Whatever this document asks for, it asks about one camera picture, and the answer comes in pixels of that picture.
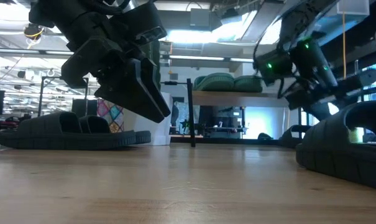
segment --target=shelf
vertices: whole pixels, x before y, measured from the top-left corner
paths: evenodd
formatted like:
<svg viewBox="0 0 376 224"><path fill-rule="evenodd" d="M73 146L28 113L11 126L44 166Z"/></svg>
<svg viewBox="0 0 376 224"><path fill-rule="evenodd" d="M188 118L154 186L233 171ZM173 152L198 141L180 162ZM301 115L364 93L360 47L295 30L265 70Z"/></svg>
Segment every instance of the shelf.
<svg viewBox="0 0 376 224"><path fill-rule="evenodd" d="M201 106L253 106L286 108L286 99L277 99L273 93L237 93L216 91L192 91L193 105Z"/></svg>

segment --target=table surface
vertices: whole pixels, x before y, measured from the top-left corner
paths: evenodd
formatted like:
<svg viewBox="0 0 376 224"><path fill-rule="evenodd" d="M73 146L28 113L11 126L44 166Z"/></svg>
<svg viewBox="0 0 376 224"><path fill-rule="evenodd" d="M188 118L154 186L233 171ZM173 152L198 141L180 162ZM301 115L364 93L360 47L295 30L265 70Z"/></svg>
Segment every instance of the table surface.
<svg viewBox="0 0 376 224"><path fill-rule="evenodd" d="M376 190L277 147L0 152L2 223L376 223Z"/></svg>

